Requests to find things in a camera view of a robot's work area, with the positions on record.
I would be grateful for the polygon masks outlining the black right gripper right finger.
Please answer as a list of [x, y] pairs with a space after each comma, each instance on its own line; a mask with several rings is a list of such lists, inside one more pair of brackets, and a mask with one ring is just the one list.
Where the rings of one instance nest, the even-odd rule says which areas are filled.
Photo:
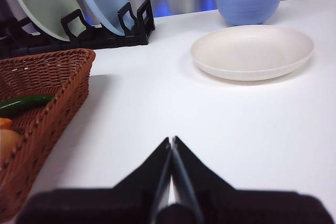
[[209, 169], [179, 137], [173, 138], [176, 199], [197, 223], [333, 223], [320, 200], [295, 191], [242, 190]]

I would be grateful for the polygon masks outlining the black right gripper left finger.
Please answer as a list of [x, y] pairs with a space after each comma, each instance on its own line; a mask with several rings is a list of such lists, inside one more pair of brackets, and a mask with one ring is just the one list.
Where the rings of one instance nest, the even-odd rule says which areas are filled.
[[112, 188], [63, 188], [35, 194], [16, 223], [151, 223], [168, 203], [171, 156], [165, 138]]

